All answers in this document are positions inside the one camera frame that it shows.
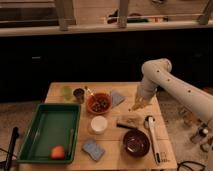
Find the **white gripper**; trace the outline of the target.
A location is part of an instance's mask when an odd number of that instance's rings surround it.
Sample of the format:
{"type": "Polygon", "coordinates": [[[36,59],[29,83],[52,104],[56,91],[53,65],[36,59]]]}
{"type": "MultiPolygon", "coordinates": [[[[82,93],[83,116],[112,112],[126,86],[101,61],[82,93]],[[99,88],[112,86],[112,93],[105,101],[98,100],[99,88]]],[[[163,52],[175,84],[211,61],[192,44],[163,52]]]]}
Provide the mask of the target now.
{"type": "Polygon", "coordinates": [[[157,92],[157,85],[153,82],[141,82],[137,86],[136,100],[150,101],[157,92]]]}

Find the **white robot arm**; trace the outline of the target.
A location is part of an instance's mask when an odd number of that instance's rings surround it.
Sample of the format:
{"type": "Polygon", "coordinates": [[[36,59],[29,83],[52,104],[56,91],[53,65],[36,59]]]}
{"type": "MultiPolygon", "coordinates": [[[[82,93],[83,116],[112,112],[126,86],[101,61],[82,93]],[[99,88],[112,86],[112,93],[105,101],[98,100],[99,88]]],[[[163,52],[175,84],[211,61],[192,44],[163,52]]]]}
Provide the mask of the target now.
{"type": "Polygon", "coordinates": [[[143,78],[137,87],[135,103],[145,107],[160,86],[213,129],[213,95],[173,76],[171,69],[172,64],[166,58],[146,61],[142,65],[143,78]]]}

